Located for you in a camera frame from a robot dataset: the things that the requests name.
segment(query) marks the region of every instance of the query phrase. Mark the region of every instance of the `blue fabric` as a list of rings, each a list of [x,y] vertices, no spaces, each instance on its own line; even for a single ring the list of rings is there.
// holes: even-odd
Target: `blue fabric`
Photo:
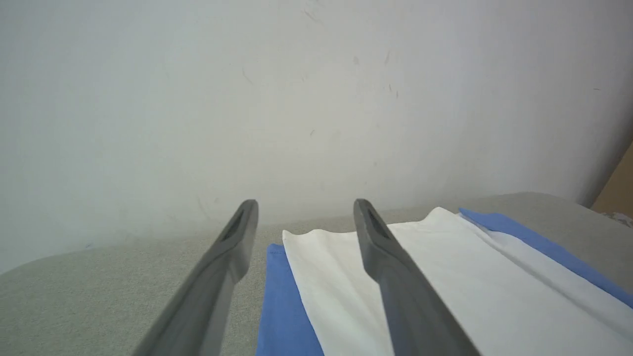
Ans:
[[[628,294],[617,284],[609,281],[605,276],[601,275],[598,271],[591,268],[585,262],[578,259],[576,256],[567,252],[562,246],[544,238],[536,232],[528,229],[527,227],[519,224],[511,218],[498,214],[481,214],[471,212],[470,210],[460,209],[460,212],[465,217],[478,223],[491,231],[499,231],[512,235],[525,244],[529,245],[533,249],[541,252],[543,255],[558,262],[560,265],[566,267],[568,270],[576,273],[578,276],[591,282],[596,287],[609,293],[615,298],[619,299],[622,303],[633,308],[633,295]]]
[[[256,356],[323,356],[283,246],[266,251],[266,286]]]

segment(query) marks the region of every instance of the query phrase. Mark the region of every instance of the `wall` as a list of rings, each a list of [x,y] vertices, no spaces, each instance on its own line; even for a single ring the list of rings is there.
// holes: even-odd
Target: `wall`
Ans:
[[[0,271],[261,221],[584,201],[631,126],[633,3],[5,0]]]

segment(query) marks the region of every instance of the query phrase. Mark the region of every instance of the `textured gray surface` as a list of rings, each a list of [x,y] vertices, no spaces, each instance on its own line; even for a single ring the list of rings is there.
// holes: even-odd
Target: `textured gray surface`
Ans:
[[[504,213],[633,291],[633,229],[604,216],[537,193],[443,207]],[[388,223],[420,220],[430,208],[381,215]],[[258,229],[251,268],[233,295],[224,355],[254,353],[266,247],[281,244],[283,229],[302,234],[316,228],[349,232],[354,224],[350,216]],[[0,355],[129,354],[211,242],[211,238],[191,238],[100,248],[44,258],[1,275]]]

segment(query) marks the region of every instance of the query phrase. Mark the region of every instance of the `folded cloth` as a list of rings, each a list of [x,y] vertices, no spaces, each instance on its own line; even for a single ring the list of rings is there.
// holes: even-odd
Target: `folded cloth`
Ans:
[[[488,230],[503,232],[518,238],[533,249],[558,262],[578,276],[588,280],[596,287],[614,296],[622,303],[633,308],[633,295],[628,294],[624,289],[572,255],[562,246],[544,238],[505,215],[498,213],[482,214],[467,209],[460,209],[460,212],[465,217]]]
[[[389,228],[482,355],[633,354],[630,338],[493,248],[465,219],[436,208],[421,222]],[[323,353],[392,354],[355,232],[284,231],[283,239]]]
[[[280,245],[272,244],[266,251],[266,285],[255,354],[323,356]]]

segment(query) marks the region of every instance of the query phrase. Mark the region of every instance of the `white cloth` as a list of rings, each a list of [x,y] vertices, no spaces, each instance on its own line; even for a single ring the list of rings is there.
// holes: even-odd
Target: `white cloth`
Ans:
[[[539,274],[549,274],[550,268],[524,269],[542,261],[513,262],[529,258],[517,252],[528,246],[513,245],[502,253],[502,243],[441,208],[423,221],[389,228],[482,355],[633,354],[626,337],[630,323],[613,320],[621,305],[610,300],[588,312],[583,303],[614,299],[606,293],[570,301],[550,285],[571,278],[563,270],[544,283]],[[296,236],[284,231],[283,240],[325,356],[393,354],[380,291],[363,269],[356,233],[314,230]],[[567,293],[595,288],[574,283],[559,288]]]

